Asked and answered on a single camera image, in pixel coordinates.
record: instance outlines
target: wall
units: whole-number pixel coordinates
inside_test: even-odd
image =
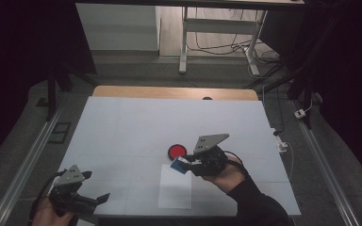
[[[76,6],[91,50],[158,50],[159,7]]]

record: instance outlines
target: white tabletop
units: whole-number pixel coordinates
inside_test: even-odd
[[[219,147],[242,159],[263,193],[301,214],[261,102],[90,97],[60,169],[92,171],[80,195],[110,192],[95,215],[234,216],[237,204],[193,174],[191,192],[182,193],[190,207],[159,207],[168,149],[182,144],[192,153],[199,136],[214,134],[230,135]]]

